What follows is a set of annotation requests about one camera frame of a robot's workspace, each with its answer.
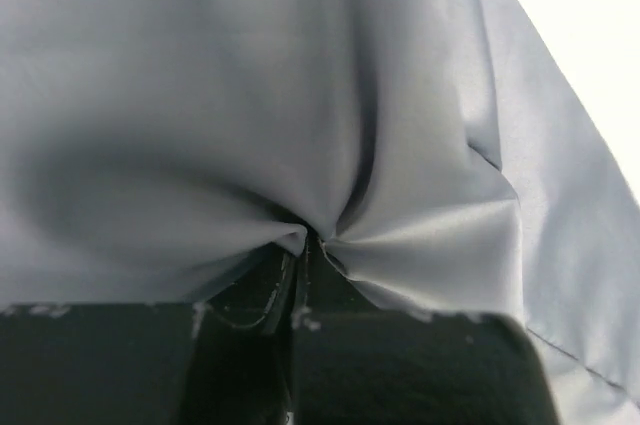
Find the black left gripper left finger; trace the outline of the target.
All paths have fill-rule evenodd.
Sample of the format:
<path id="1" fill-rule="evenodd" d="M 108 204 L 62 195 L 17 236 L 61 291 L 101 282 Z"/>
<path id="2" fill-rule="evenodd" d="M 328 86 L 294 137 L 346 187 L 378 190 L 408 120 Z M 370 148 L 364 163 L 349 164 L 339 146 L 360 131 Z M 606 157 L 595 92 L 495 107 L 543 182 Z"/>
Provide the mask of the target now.
<path id="1" fill-rule="evenodd" d="M 5 304 L 5 424 L 283 424 L 278 333 L 295 259 L 274 247 L 195 303 Z"/>

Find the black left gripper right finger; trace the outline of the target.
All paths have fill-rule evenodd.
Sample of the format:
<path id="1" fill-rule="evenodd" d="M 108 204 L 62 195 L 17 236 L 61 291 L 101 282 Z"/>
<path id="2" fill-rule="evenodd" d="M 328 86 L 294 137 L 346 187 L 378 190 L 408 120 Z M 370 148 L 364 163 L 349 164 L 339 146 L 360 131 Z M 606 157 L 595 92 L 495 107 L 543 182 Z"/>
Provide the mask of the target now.
<path id="1" fill-rule="evenodd" d="M 298 424 L 558 422 L 533 345 L 491 314 L 373 305 L 309 241 L 292 315 Z"/>

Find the grey pillowcase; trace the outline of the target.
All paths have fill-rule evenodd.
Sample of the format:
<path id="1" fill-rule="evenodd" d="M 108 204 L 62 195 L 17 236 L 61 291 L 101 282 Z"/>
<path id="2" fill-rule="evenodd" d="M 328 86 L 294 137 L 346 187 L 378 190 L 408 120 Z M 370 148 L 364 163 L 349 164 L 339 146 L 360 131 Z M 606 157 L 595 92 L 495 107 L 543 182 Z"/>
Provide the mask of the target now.
<path id="1" fill-rule="evenodd" d="M 202 300 L 309 239 L 638 422 L 639 208 L 517 0 L 1 0 L 3 302 Z"/>

